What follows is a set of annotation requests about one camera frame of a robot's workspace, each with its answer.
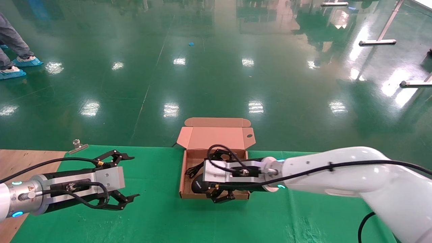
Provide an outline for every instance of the metal clip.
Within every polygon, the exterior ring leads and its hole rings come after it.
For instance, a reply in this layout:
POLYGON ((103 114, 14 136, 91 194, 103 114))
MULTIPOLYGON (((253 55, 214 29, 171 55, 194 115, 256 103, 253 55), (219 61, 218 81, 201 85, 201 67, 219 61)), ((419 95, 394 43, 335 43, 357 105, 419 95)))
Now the metal clip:
POLYGON ((84 150, 89 147, 88 144, 82 145, 79 139, 75 139, 72 141, 73 146, 75 147, 73 150, 69 151, 69 154, 74 154, 76 152, 80 152, 81 150, 84 150))

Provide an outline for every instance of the box flap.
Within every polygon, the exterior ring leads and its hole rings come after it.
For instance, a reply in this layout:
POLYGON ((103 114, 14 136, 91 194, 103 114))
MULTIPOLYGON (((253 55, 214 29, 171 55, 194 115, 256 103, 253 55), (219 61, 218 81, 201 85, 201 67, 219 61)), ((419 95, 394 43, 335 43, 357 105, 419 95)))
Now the box flap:
POLYGON ((251 122, 243 118, 191 117, 184 121, 184 125, 187 127, 248 128, 251 122))
POLYGON ((230 149, 247 149, 255 144, 251 122, 243 118, 189 118, 182 127, 177 143, 186 149, 208 149, 222 144, 230 149))

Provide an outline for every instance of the black cable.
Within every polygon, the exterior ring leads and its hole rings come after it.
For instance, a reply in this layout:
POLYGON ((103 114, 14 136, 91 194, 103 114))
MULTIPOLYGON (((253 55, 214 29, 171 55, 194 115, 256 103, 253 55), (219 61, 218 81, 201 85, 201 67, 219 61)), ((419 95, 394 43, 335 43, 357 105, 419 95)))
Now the black cable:
POLYGON ((300 172, 300 173, 297 173, 294 175, 285 176, 285 177, 281 177, 281 178, 277 178, 277 179, 273 179, 273 180, 269 180, 269 181, 265 181, 265 182, 253 183, 253 184, 248 184, 248 185, 224 185, 224 184, 220 184, 219 187, 222 189, 232 189, 232 188, 235 188, 237 190, 247 189, 247 188, 251 188, 251 187, 268 185, 268 184, 275 183, 275 182, 289 180, 289 179, 293 179, 293 178, 300 177, 300 176, 306 176, 308 174, 320 172, 323 170, 333 170, 334 168, 337 168, 337 167, 373 165, 373 164, 392 164, 392 165, 405 166, 408 168, 419 170, 421 172, 424 172, 424 173, 432 176, 431 170, 425 169, 421 166, 418 166, 418 165, 412 164, 412 163, 408 163, 408 162, 397 161, 397 160, 364 160, 364 161, 344 162, 344 163, 338 163, 338 164, 332 164, 331 162, 329 162, 329 165, 327 165, 327 166, 322 166, 322 167, 318 167, 315 169, 310 169, 310 170, 300 172))
POLYGON ((91 163, 94 164, 96 167, 98 167, 98 166, 99 166, 98 163, 100 163, 100 161, 98 161, 98 160, 91 160, 91 159, 78 158, 78 157, 71 157, 71 158, 58 158, 58 159, 48 160, 48 161, 45 161, 45 162, 39 163, 39 164, 37 164, 37 165, 33 165, 33 166, 31 166, 31 167, 29 167, 29 168, 27 168, 27 169, 23 169, 23 170, 21 170, 21 171, 15 173, 15 174, 13 174, 13 175, 11 175, 11 176, 6 177, 6 178, 0 180, 0 184, 1 184, 1 183, 5 183, 6 181, 8 181, 8 180, 10 180, 10 179, 13 179, 13 178, 15 178, 15 177, 17 177, 17 176, 19 176, 19 175, 22 175, 22 174, 24 174, 24 173, 26 173, 26 172, 29 172, 30 170, 34 170, 34 169, 36 169, 36 168, 39 168, 39 167, 44 166, 44 165, 47 165, 47 164, 51 164, 51 163, 55 163, 55 162, 59 162, 59 161, 66 161, 66 160, 87 161, 87 162, 91 162, 91 163))
POLYGON ((236 154, 235 154, 231 149, 229 149, 227 146, 225 146, 225 145, 221 145, 221 144, 215 144, 215 145, 212 145, 212 146, 210 146, 209 149, 207 150, 207 158, 209 158, 210 163, 211 163, 214 167, 216 167, 216 168, 218 168, 218 169, 221 169, 221 170, 223 170, 223 171, 231 172, 231 173, 239 173, 239 172, 240 172, 239 170, 236 170, 236 169, 228 169, 228 168, 225 168, 225 167, 218 166, 218 165, 216 165, 215 163, 212 162, 212 160, 211 160, 212 157, 210 156, 210 152, 211 152, 211 150, 212 150, 213 148, 216 148, 216 147, 222 147, 222 148, 224 148, 225 150, 227 150, 228 152, 230 152, 231 155, 234 157, 234 159, 235 159, 236 162, 238 162, 238 163, 239 163, 239 164, 240 164, 244 169, 246 169, 247 171, 251 172, 251 169, 249 169, 247 166, 245 166, 245 164, 244 164, 243 162, 241 162, 241 160, 237 157, 237 155, 236 155, 236 154))
POLYGON ((189 176, 189 178, 192 179, 198 174, 198 172, 203 166, 204 162, 201 162, 199 165, 195 165, 194 167, 187 169, 185 175, 189 176))
POLYGON ((372 217, 372 216, 374 216, 374 215, 375 215, 374 212, 369 213, 368 215, 366 215, 366 216, 363 218, 362 222, 360 223, 359 231, 357 232, 357 238, 358 238, 358 240, 359 240, 359 243, 362 243, 362 231, 363 231, 363 227, 364 227, 366 221, 367 221, 370 217, 372 217))
POLYGON ((84 200, 82 197, 78 196, 77 194, 67 191, 67 190, 45 190, 42 191, 42 195, 45 194, 51 194, 51 193, 64 193, 64 194, 68 194, 73 196, 76 200, 78 200, 80 203, 84 204, 85 206, 89 207, 89 208, 103 208, 104 206, 106 206, 109 202, 109 194, 108 194, 108 190, 107 188, 104 186, 104 184, 100 183, 100 182, 84 182, 84 183, 77 183, 75 185, 75 187, 81 187, 81 186, 99 186, 100 188, 102 188, 102 190, 104 191, 105 194, 105 202, 100 204, 100 205, 91 205, 90 203, 88 203, 86 200, 84 200))

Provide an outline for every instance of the open cardboard box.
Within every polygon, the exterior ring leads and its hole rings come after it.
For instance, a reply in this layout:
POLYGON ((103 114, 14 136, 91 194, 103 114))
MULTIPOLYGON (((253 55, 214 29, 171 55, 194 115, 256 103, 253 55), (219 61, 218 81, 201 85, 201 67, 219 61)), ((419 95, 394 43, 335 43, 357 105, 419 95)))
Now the open cardboard box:
MULTIPOLYGON (((186 170, 200 164, 207 157, 207 149, 214 144, 225 145, 236 153, 239 159, 247 159, 246 149, 255 144, 254 130, 250 127, 251 122, 243 118, 192 117, 184 121, 184 125, 177 139, 177 143, 186 148, 181 169, 180 197, 207 199, 205 194, 192 192, 191 183, 194 178, 190 179, 185 175, 186 170)), ((236 200, 248 200, 250 192, 236 190, 233 194, 236 200)))

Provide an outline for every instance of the green table cover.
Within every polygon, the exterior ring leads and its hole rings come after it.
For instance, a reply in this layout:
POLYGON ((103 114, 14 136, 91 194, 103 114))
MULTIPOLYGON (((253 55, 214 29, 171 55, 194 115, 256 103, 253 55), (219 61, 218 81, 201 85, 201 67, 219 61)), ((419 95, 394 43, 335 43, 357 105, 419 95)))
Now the green table cover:
MULTIPOLYGON (((121 162, 126 188, 120 191, 141 196, 122 211, 77 205, 40 216, 29 215, 12 242, 357 243, 359 224, 371 212, 359 198, 288 189, 254 192, 249 201, 223 204, 180 199, 182 148, 91 145, 73 157, 95 158, 113 149, 135 156, 134 160, 121 162)), ((250 158, 281 159, 306 154, 310 153, 249 151, 250 158)), ((86 162, 65 161, 58 170, 91 167, 86 162)), ((363 229, 363 243, 395 242, 377 217, 372 217, 363 229)))

